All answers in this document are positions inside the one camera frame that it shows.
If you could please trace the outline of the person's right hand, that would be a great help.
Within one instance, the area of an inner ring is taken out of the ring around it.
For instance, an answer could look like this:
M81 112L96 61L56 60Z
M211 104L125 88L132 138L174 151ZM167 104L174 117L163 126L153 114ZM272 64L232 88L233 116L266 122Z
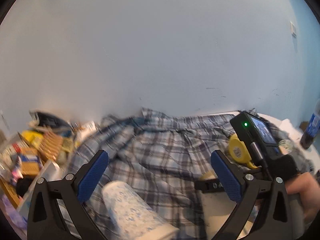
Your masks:
M287 194L299 194L304 210L304 220L311 223L319 212L320 189L317 180L305 172L285 183Z

